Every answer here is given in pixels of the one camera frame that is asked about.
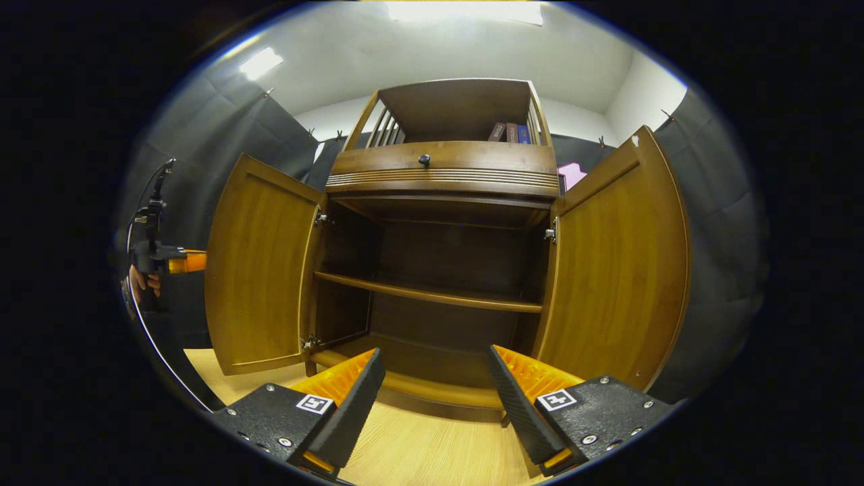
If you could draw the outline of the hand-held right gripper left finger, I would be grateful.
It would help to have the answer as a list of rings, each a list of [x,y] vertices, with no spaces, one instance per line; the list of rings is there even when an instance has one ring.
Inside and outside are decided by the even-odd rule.
[[[260,385],[212,413],[234,439],[282,464],[336,480],[385,381],[379,348],[283,387]]]

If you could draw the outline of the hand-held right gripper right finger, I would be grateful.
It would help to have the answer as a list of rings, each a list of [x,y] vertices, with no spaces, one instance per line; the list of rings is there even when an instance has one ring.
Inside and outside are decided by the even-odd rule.
[[[581,379],[501,346],[488,367],[522,448],[543,476],[599,460],[676,411],[611,375]]]

